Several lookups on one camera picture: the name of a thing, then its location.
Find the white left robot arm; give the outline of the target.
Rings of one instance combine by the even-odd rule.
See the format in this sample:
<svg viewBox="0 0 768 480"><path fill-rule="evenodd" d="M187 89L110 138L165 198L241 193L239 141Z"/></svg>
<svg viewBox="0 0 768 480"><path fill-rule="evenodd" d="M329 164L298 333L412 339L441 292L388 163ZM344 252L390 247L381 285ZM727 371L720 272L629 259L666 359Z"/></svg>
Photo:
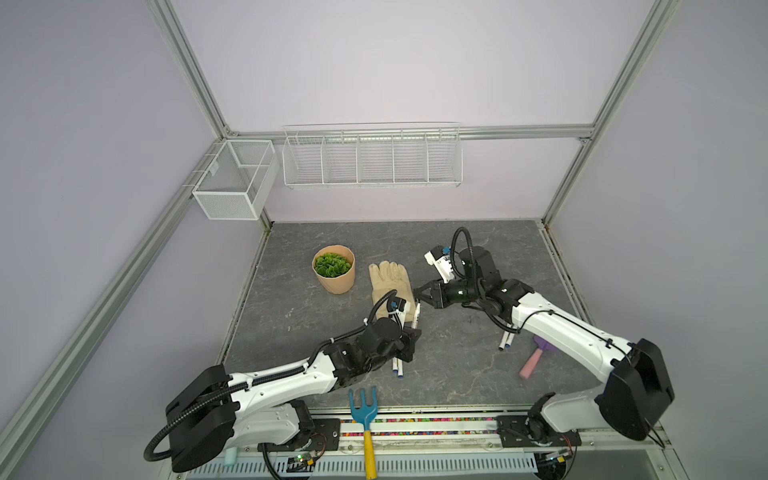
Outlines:
<svg viewBox="0 0 768 480"><path fill-rule="evenodd" d="M397 358L413 359L421 330L379 318L321 342L305 360L246 373L205 369L165 408L166 424L143 452L191 471L221 452L257 444L296 448L314 433L305 398L349 388Z"/></svg>

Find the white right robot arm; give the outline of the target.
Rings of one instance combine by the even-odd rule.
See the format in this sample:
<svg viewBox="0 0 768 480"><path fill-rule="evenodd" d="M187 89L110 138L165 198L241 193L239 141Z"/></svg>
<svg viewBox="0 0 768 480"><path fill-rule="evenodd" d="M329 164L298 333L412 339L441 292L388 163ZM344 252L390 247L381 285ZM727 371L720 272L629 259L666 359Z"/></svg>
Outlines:
<svg viewBox="0 0 768 480"><path fill-rule="evenodd" d="M557 307L528 284L503 278L482 247L454 253L438 245L425 255L440 277L414 289L435 309L452 305L483 312L507 337L528 331L576 360L599 386L571 394L543 395L528 411L518 435L548 445L570 431L612 428L643 441L675 399L660 348L631 342Z"/></svg>

